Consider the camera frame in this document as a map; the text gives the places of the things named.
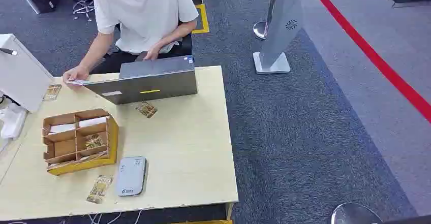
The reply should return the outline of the person's left hand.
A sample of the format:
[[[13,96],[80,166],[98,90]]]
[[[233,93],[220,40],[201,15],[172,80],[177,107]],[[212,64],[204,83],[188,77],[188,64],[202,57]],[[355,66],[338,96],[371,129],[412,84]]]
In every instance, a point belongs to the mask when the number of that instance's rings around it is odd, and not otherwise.
[[[160,50],[163,48],[160,44],[153,45],[148,51],[144,60],[156,60],[158,58]]]

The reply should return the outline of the person's right hand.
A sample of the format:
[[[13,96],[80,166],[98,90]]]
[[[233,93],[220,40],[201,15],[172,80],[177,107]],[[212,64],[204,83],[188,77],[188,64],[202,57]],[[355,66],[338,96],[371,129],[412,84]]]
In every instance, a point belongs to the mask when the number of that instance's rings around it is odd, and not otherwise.
[[[63,82],[71,87],[71,86],[75,86],[74,84],[71,84],[70,81],[74,81],[74,80],[87,80],[89,76],[89,68],[82,66],[82,65],[78,65],[66,72],[64,72],[63,74]]]

